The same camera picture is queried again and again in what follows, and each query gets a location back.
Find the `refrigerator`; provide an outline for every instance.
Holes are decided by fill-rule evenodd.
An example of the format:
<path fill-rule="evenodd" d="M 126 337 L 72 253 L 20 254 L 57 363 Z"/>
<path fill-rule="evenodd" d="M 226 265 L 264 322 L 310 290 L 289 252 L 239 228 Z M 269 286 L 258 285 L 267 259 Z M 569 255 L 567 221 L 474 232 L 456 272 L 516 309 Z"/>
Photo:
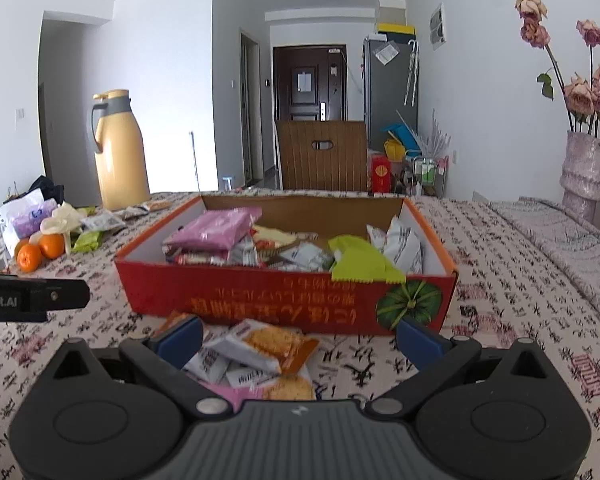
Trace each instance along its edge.
<path fill-rule="evenodd" d="M 408 41 L 414 40 L 415 36 L 413 34 L 392 34 L 392 37 L 387 39 L 395 41 L 399 53 L 386 65 L 383 65 L 373 54 L 377 47 L 384 45 L 384 41 L 365 40 L 363 47 L 366 141 L 372 150 L 383 153 L 384 142 L 389 137 L 388 133 L 383 132 L 382 129 L 401 122 L 396 110 L 400 112 L 412 130 L 417 131 L 418 129 L 417 86 L 419 86 L 419 82 L 415 90 L 416 99 L 412 105 L 413 78 L 407 104 L 404 104 L 412 49 L 412 46 L 408 45 Z"/>

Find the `vase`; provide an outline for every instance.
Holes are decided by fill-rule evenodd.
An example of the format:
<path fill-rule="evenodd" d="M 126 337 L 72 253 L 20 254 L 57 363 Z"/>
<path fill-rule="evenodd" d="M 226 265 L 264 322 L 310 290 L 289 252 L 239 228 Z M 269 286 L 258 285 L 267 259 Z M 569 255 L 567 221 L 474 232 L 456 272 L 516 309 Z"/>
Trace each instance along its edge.
<path fill-rule="evenodd" d="M 560 184 L 564 188 L 562 205 L 593 223 L 600 202 L 600 139 L 567 132 Z"/>

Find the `door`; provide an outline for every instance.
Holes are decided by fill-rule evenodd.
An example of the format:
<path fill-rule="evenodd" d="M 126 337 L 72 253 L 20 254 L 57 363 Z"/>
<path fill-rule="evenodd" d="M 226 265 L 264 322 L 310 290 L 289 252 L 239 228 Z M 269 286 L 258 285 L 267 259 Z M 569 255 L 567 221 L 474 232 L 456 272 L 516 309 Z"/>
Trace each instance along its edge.
<path fill-rule="evenodd" d="M 240 41 L 240 116 L 242 118 L 242 163 L 244 166 L 244 185 L 253 183 L 253 161 L 251 159 L 251 107 L 249 102 L 249 45 L 241 36 Z"/>
<path fill-rule="evenodd" d="M 274 48 L 276 119 L 345 120 L 346 55 L 343 45 Z"/>
<path fill-rule="evenodd" d="M 45 165 L 45 175 L 53 180 L 51 174 L 51 160 L 49 158 L 49 144 L 46 140 L 46 111 L 45 111 L 45 84 L 38 85 L 38 120 L 40 121 L 40 146 L 42 147 L 42 163 Z"/>

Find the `orange cardboard box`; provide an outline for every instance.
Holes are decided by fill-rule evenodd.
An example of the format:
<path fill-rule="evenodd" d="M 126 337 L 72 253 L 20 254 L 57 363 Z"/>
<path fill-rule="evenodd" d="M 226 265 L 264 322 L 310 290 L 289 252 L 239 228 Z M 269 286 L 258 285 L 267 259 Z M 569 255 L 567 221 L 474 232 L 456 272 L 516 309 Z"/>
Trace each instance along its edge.
<path fill-rule="evenodd" d="M 317 243 L 322 246 L 329 238 L 342 234 L 366 238 L 366 224 L 387 230 L 393 216 L 398 215 L 420 238 L 423 273 L 407 276 L 405 290 L 385 282 L 333 282 L 328 272 L 176 266 L 165 262 L 162 241 L 179 226 L 207 209 L 241 206 L 262 208 L 259 225 L 317 233 Z M 197 196 L 126 245 L 116 255 L 115 263 L 131 308 L 140 314 L 167 317 L 176 310 L 218 324 L 252 318 L 296 326 L 309 333 L 389 334 L 376 321 L 377 307 L 386 309 L 389 304 L 390 310 L 395 308 L 417 318 L 421 308 L 417 295 L 421 290 L 427 291 L 420 297 L 426 300 L 429 327 L 439 331 L 458 280 L 453 260 L 433 229 L 413 203 L 401 198 Z"/>

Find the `yellow thermos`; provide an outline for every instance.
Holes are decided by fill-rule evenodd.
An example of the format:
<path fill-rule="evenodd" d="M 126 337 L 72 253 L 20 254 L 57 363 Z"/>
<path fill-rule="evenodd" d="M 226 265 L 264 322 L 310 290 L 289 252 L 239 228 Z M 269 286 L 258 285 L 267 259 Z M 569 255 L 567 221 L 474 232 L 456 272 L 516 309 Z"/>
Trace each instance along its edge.
<path fill-rule="evenodd" d="M 91 132 L 96 142 L 96 168 L 102 205 L 110 211 L 149 200 L 144 146 L 131 111 L 129 90 L 109 90 L 93 96 Z M 93 116 L 102 112 L 93 131 Z"/>

